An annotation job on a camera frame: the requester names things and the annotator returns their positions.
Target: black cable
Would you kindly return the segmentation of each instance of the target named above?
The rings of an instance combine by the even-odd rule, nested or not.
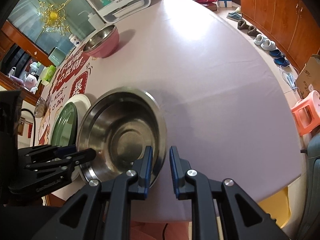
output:
[[[35,118],[35,115],[29,109],[22,108],[21,112],[23,112],[23,111],[29,112],[33,117],[33,144],[32,144],[32,146],[34,147],[35,146],[35,139],[36,139],[36,118]]]
[[[167,226],[168,226],[168,223],[166,223],[165,226],[164,226],[164,228],[163,228],[163,231],[162,231],[162,240],[165,240],[164,233],[165,233],[165,230],[167,229]]]

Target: screw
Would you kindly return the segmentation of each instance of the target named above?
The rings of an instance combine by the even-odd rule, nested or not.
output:
[[[99,185],[99,181],[97,179],[92,179],[89,181],[89,185],[91,187],[95,187],[95,186]]]
[[[188,170],[188,171],[187,171],[187,174],[188,174],[189,176],[191,176],[191,177],[194,177],[194,176],[196,176],[196,175],[198,174],[198,172],[195,171],[195,170]]]
[[[234,185],[234,181],[232,179],[225,179],[223,183],[229,187]]]
[[[127,176],[129,176],[129,177],[133,177],[137,174],[137,172],[134,170],[127,170],[127,172],[125,174],[127,174]]]

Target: table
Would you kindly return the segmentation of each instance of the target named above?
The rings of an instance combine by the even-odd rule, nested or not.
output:
[[[93,102],[132,86],[158,102],[168,150],[176,145],[208,178],[233,178],[258,202],[300,175],[298,135],[280,85],[228,23],[191,0],[161,0],[116,26],[120,43],[113,55],[89,58],[76,50],[44,89],[50,106],[37,122],[39,144],[48,143],[57,110],[72,95]],[[55,194],[67,199],[83,185],[79,177]],[[132,219],[190,221],[190,203],[175,199],[166,158],[148,199],[132,203]]]

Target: green plate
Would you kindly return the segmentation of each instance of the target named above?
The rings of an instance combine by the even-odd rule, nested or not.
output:
[[[78,129],[77,109],[74,103],[66,104],[54,125],[51,145],[68,146],[76,143]]]

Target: red stool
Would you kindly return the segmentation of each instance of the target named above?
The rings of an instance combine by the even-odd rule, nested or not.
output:
[[[307,123],[303,123],[303,116],[309,111],[309,119]],[[320,125],[320,95],[318,91],[313,90],[305,99],[299,100],[291,112],[295,117],[296,125],[300,136],[310,133],[314,128]]]

